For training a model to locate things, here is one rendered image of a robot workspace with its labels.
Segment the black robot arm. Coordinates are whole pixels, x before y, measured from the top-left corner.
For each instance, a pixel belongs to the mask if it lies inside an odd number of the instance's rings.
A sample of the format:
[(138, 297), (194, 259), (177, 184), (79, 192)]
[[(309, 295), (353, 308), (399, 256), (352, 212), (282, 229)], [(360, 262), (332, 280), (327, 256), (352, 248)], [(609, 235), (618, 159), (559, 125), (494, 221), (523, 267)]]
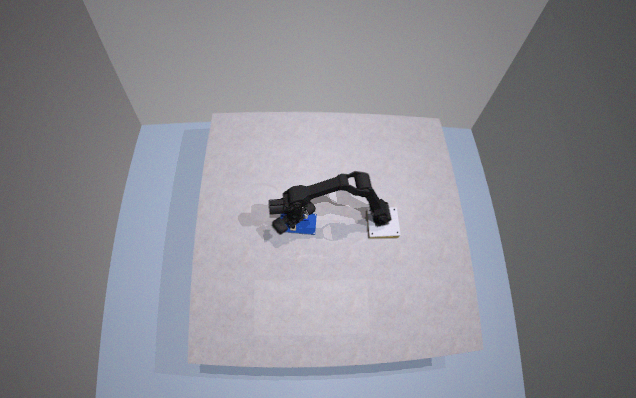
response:
[[(349, 185), (348, 178), (354, 177), (356, 188)], [(269, 215), (286, 214), (298, 215), (302, 207), (308, 207), (311, 199), (336, 192), (347, 191), (355, 196), (366, 197), (373, 222), (376, 227), (387, 225), (391, 221), (391, 212), (388, 202), (379, 199), (371, 187), (369, 174), (361, 171), (353, 171), (349, 174), (339, 174), (337, 177), (310, 185), (292, 186), (283, 192), (283, 198), (268, 200)]]

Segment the blue circuit board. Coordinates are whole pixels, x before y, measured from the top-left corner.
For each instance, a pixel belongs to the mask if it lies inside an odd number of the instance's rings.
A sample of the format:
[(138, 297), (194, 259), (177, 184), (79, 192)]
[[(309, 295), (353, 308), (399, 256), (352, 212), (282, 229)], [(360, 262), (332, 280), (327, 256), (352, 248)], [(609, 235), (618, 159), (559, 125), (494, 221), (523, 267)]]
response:
[(317, 214), (309, 215), (308, 213), (305, 213), (303, 216), (305, 219), (297, 223), (292, 228), (286, 223), (285, 225), (288, 228), (286, 232), (315, 235)]

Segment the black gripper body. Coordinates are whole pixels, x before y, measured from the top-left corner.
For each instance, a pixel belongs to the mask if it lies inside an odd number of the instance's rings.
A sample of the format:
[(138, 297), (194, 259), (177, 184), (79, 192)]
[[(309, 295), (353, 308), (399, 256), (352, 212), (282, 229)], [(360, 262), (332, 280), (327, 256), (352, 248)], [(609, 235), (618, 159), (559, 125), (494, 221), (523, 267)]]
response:
[(312, 204), (312, 202), (310, 201), (308, 203), (308, 207), (303, 207), (302, 211), (300, 214), (298, 215), (292, 215), (290, 214), (288, 211), (286, 212), (286, 217), (284, 217), (283, 219), (281, 218), (277, 218), (274, 221), (272, 221), (272, 226), (274, 227), (274, 229), (277, 231), (277, 233), (279, 235), (283, 234), (284, 232), (286, 232), (288, 230), (287, 226), (285, 225), (286, 223), (288, 223), (290, 226), (292, 224), (294, 224), (295, 222), (297, 222), (298, 220), (300, 220), (301, 218), (303, 218), (303, 215), (305, 213), (308, 212), (309, 215), (311, 215), (312, 213), (314, 213), (316, 210), (315, 206)]

